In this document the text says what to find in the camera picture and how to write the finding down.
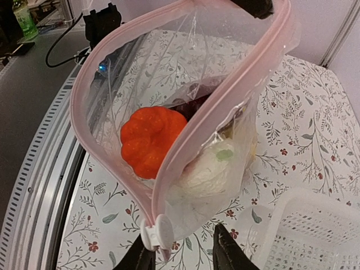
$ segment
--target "white plastic basket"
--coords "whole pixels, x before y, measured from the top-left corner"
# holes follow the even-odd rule
[[[255,264],[262,270],[360,269],[360,212],[302,189],[285,193]]]

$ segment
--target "blue light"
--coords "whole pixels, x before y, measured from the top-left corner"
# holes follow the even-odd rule
[[[103,64],[99,65],[99,71],[106,71],[106,66]]]

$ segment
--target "white wall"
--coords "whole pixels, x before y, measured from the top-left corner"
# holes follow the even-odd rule
[[[334,71],[360,120],[360,19],[328,67]]]
[[[302,25],[299,46],[290,54],[319,64],[354,0],[290,0]]]
[[[76,16],[81,12],[79,0],[70,0]],[[111,0],[129,21],[175,0]],[[290,54],[319,64],[339,30],[354,0],[291,0],[302,25],[301,42]]]

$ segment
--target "black device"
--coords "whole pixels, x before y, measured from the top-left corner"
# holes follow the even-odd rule
[[[223,224],[214,231],[214,270],[259,270],[244,254]],[[113,270],[155,270],[156,252],[147,250],[139,235],[121,262]]]
[[[94,48],[104,37],[122,22],[122,16],[116,6],[109,3],[107,8],[96,12],[90,11],[90,15],[84,16],[85,36],[90,42],[91,49]]]

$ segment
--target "dark countertop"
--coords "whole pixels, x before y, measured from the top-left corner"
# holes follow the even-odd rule
[[[45,65],[45,55],[60,35],[49,33],[0,78],[0,227],[24,156],[47,109],[75,66],[74,61],[55,69]],[[52,52],[58,63],[88,46],[83,31],[66,35]]]

